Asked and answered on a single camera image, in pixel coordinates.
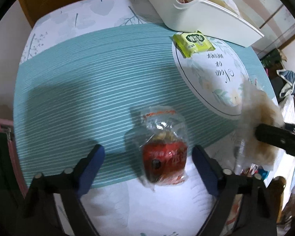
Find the blue foil snack packet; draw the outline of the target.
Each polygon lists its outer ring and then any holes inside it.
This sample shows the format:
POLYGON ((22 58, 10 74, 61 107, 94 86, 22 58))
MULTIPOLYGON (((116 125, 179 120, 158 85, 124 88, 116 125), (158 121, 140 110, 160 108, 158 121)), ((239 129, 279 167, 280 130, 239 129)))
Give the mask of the blue foil snack packet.
POLYGON ((262 167, 259 167, 258 170, 257 170, 258 174, 261 176, 262 180, 264 181, 268 175, 269 175, 269 172, 264 170, 262 167))

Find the green snack packet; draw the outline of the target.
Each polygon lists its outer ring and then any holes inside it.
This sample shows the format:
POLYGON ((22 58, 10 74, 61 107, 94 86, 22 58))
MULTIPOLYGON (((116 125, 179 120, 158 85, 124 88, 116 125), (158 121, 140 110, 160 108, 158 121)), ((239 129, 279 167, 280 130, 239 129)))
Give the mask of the green snack packet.
POLYGON ((215 50, 212 43, 199 31, 174 34, 172 39, 185 58, 190 58, 196 53, 215 50))

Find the brown chocolate snack packet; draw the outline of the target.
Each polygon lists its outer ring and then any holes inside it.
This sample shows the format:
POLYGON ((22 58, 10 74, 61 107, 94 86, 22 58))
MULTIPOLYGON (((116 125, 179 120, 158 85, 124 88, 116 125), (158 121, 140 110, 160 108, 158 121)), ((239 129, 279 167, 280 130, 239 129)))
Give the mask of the brown chocolate snack packet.
POLYGON ((240 175, 253 177, 254 174, 257 174, 257 173, 258 173, 258 165, 252 164, 250 167, 243 169, 240 175))

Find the red snack clear packet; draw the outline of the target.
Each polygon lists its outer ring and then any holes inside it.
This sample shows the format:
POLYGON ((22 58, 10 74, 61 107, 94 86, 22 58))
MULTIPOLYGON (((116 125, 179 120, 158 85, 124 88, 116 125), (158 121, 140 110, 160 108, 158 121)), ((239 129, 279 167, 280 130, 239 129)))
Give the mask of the red snack clear packet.
POLYGON ((189 148, 184 117, 171 106, 156 105, 143 109, 140 120, 133 142, 139 149, 143 183, 152 189, 184 183, 189 148))

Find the patterned tablecloth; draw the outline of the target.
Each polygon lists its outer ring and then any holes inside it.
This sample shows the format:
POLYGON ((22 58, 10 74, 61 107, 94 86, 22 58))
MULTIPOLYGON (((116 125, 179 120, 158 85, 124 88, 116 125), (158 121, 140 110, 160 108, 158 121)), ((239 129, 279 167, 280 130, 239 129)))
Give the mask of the patterned tablecloth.
MULTIPOLYGON (((248 80, 275 103, 257 55, 204 35, 215 47, 185 58, 148 0, 85 0, 40 19, 17 74, 14 128, 28 184, 19 235, 73 230, 62 203, 61 173, 97 144, 105 159, 81 203, 99 235, 198 235, 216 198, 192 161, 200 145, 223 169, 235 167, 235 131, 248 80), (189 148, 179 185, 143 183, 134 129, 143 109, 171 106, 186 122, 189 148)), ((253 201, 258 235, 276 235, 266 204, 269 180, 239 187, 253 201)))

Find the white plastic storage bin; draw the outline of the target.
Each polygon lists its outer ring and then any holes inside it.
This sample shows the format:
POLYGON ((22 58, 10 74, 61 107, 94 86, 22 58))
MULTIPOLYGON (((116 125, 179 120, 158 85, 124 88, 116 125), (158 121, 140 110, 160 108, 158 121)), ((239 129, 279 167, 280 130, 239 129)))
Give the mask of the white plastic storage bin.
POLYGON ((208 0, 148 0, 164 24, 175 31, 200 31, 206 36, 249 47, 264 37, 236 13, 208 0))

